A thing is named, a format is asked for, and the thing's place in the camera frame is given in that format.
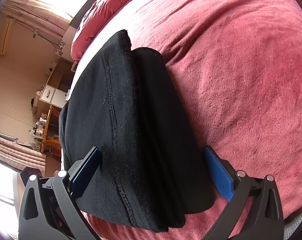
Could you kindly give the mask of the left floral curtain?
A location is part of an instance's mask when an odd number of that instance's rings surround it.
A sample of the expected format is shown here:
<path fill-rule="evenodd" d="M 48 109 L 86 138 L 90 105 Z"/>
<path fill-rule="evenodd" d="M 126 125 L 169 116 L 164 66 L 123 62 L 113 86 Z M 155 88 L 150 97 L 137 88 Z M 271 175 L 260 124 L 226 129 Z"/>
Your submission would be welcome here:
<path fill-rule="evenodd" d="M 40 0 L 6 0 L 0 10 L 55 41 L 63 38 L 72 21 L 64 10 Z"/>

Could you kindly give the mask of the pink bed sheet mattress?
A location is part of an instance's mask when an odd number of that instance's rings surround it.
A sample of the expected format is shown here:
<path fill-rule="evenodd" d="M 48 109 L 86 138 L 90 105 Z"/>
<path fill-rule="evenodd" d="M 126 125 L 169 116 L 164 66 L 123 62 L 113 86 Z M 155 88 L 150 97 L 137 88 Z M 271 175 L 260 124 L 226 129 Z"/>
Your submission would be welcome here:
<path fill-rule="evenodd" d="M 302 9 L 295 0 L 131 0 L 78 61 L 126 29 L 159 51 L 199 145 L 250 176 L 271 174 L 302 226 Z"/>

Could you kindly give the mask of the dark bed headboard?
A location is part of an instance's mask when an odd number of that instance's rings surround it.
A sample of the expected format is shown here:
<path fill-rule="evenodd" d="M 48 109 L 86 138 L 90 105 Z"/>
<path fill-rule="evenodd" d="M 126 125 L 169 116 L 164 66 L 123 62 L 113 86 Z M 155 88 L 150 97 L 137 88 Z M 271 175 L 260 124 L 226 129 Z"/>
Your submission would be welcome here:
<path fill-rule="evenodd" d="M 87 0 L 83 6 L 80 8 L 80 10 L 76 13 L 75 17 L 72 19 L 72 21 L 69 23 L 69 25 L 75 29 L 77 29 L 81 23 L 82 18 L 86 14 L 86 12 L 91 8 L 93 3 L 96 0 Z"/>

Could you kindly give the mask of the red crumpled duvet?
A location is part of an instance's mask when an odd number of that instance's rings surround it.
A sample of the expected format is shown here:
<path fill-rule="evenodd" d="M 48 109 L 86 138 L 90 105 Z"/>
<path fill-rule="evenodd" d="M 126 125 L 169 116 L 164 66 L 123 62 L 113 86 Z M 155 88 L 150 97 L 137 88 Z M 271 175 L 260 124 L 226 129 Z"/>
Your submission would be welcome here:
<path fill-rule="evenodd" d="M 131 0 L 96 0 L 83 16 L 71 45 L 71 57 L 79 61 L 96 35 Z"/>

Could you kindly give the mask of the white drawer cabinet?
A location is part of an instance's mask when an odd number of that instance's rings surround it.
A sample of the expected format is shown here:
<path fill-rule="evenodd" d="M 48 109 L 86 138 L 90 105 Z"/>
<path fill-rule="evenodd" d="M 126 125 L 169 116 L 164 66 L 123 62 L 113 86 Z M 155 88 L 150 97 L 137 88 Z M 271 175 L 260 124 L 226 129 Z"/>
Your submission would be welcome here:
<path fill-rule="evenodd" d="M 45 104 L 63 108 L 75 75 L 71 68 L 72 63 L 65 59 L 59 59 L 48 68 L 49 77 L 47 82 L 41 86 L 31 100 L 33 115 L 39 112 L 39 108 L 46 109 Z"/>

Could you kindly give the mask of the wooden desk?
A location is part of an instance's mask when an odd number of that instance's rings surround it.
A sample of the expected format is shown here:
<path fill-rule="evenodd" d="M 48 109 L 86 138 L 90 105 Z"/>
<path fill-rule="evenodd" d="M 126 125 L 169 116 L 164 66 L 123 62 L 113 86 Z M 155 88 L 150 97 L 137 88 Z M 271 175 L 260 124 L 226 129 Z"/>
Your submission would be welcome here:
<path fill-rule="evenodd" d="M 41 153 L 61 161 L 62 147 L 58 135 L 59 114 L 60 110 L 50 106 L 48 113 L 45 114 L 45 119 L 39 118 L 35 127 L 30 130 L 30 135 L 34 138 L 37 149 Z"/>

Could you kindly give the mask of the white floral headboard panel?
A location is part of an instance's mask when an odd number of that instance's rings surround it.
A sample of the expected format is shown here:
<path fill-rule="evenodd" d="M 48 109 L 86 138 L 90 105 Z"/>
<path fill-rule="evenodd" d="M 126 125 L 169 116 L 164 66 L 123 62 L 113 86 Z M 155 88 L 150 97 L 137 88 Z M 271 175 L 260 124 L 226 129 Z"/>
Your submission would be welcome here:
<path fill-rule="evenodd" d="M 70 25 L 56 49 L 56 55 L 70 62 L 73 62 L 73 59 L 71 57 L 71 46 L 76 31 L 77 29 Z"/>

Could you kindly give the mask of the black embroidered pants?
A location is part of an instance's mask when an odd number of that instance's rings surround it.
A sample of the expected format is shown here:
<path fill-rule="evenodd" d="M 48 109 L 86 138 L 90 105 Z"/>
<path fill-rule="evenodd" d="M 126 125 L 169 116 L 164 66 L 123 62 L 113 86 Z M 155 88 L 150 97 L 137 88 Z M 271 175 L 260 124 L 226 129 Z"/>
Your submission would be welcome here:
<path fill-rule="evenodd" d="M 80 75 L 60 114 L 65 166 L 93 147 L 102 162 L 76 203 L 114 224 L 166 232 L 210 209 L 204 153 L 165 67 L 151 48 L 112 35 Z"/>

